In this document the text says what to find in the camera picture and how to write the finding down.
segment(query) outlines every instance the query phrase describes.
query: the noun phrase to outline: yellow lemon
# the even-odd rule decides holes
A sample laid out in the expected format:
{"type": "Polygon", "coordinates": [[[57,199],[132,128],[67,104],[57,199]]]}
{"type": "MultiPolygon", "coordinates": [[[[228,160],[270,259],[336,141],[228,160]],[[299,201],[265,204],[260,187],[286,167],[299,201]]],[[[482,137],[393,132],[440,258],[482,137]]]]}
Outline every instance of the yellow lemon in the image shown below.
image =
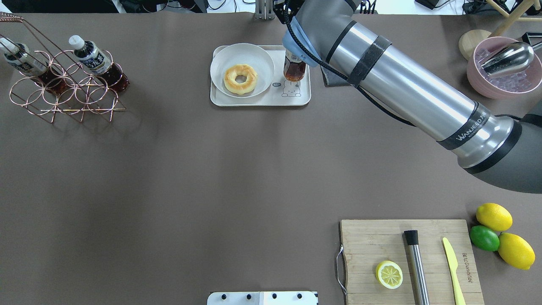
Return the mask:
{"type": "Polygon", "coordinates": [[[403,271],[396,263],[385,260],[376,266],[376,278],[389,289],[396,289],[403,283],[403,271]]]}
{"type": "Polygon", "coordinates": [[[499,235],[499,255],[509,265],[519,269],[529,270],[534,263],[534,250],[531,245],[520,236],[511,233],[499,235]]]}
{"type": "Polygon", "coordinates": [[[506,231],[512,226],[512,215],[498,204],[487,203],[476,209],[476,219],[493,231],[506,231]]]}

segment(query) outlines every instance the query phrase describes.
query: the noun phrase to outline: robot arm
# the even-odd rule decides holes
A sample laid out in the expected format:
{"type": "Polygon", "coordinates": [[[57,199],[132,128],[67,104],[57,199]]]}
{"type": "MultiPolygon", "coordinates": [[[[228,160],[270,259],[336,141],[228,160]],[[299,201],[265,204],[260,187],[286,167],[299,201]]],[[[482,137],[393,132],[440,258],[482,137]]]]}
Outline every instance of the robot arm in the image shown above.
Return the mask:
{"type": "Polygon", "coordinates": [[[475,177],[505,189],[542,193],[542,101],[520,122],[492,116],[386,38],[353,21],[361,2],[307,0],[291,25],[317,60],[301,51],[299,43],[286,39],[285,47],[309,64],[328,64],[347,76],[351,85],[455,153],[459,165],[475,177]]]}

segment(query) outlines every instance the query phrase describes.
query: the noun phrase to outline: gray tabletop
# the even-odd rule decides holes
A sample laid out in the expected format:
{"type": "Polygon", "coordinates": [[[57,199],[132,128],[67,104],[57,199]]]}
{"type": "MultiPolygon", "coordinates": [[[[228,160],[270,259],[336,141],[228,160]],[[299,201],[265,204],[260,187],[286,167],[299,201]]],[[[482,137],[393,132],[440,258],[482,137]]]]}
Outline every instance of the gray tabletop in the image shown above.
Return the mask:
{"type": "MultiPolygon", "coordinates": [[[[467,219],[497,202],[510,232],[542,249],[542,196],[487,185],[421,131],[311,70],[304,107],[217,107],[209,66],[221,45],[279,45],[253,15],[34,15],[61,47],[74,34],[115,56],[131,86],[112,123],[47,124],[9,102],[0,61],[1,304],[205,304],[212,291],[315,290],[343,304],[334,256],[341,219],[467,219]]],[[[500,19],[356,16],[493,113],[522,116],[537,90],[488,100],[457,42],[500,19]]],[[[540,25],[516,23],[519,37],[540,25]]],[[[38,48],[20,24],[1,33],[38,48]]],[[[486,304],[542,299],[542,265],[514,269],[474,249],[486,304]]]]}

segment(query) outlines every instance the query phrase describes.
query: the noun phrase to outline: cutting board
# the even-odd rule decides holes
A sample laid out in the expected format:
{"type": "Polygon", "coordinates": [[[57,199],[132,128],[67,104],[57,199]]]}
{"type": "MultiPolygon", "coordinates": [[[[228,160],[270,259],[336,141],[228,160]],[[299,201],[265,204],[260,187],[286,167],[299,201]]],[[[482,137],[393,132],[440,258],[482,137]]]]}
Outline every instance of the cutting board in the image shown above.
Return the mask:
{"type": "Polygon", "coordinates": [[[454,248],[459,263],[457,277],[466,304],[484,305],[465,220],[342,220],[340,230],[347,305],[416,304],[412,266],[403,237],[406,230],[418,230],[425,282],[432,305],[455,304],[443,237],[448,238],[454,248]],[[388,289],[376,280],[376,266],[383,260],[394,261],[403,270],[403,284],[399,288],[388,289]]]}

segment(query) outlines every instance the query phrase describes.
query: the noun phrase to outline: bagel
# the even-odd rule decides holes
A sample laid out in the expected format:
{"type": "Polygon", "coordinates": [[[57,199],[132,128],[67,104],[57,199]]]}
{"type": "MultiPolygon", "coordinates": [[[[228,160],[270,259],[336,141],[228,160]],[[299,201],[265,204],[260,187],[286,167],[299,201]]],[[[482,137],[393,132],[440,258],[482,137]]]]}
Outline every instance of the bagel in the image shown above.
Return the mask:
{"type": "Polygon", "coordinates": [[[252,67],[244,63],[228,68],[224,74],[224,85],[226,89],[231,93],[239,95],[254,90],[257,80],[258,73],[256,73],[252,67]],[[235,79],[240,75],[247,79],[241,83],[237,82],[235,79]]]}

